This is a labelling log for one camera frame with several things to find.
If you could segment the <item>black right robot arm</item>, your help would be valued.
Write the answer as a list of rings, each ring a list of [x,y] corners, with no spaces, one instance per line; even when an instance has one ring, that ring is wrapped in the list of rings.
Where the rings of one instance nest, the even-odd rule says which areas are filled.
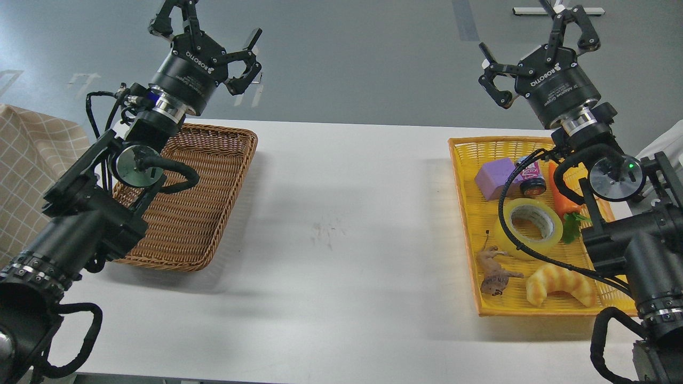
[[[617,308],[603,309],[591,337],[591,362],[612,383],[630,380],[610,371],[604,359],[608,322],[619,321],[639,336],[633,364],[639,383],[681,383],[682,214],[681,181],[662,151],[637,159],[624,153],[612,129],[617,112],[578,65],[597,51],[600,39],[584,7],[542,1],[553,19],[549,41],[516,64],[498,63],[485,43],[480,85],[502,108],[517,97],[530,104],[554,148],[536,150],[517,166],[498,199],[502,231],[517,250],[614,287],[634,300],[639,321]],[[504,199],[512,181],[536,160],[558,163],[554,181],[562,195],[584,204],[592,226],[582,241],[593,269],[548,258],[512,233]]]

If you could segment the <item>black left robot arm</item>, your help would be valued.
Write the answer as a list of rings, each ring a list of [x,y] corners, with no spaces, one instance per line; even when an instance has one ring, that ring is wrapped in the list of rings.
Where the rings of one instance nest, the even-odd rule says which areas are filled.
[[[241,95],[263,68],[253,30],[229,52],[200,29],[195,1],[165,1],[148,31],[170,51],[151,82],[122,84],[100,133],[86,102],[95,143],[44,194],[46,228],[2,268],[2,383],[29,369],[34,381],[63,378],[90,357],[103,313],[95,303],[63,304],[81,270],[100,272],[146,235],[144,212],[157,194],[177,194],[200,180],[189,165],[164,158],[185,117],[200,116],[220,85]]]

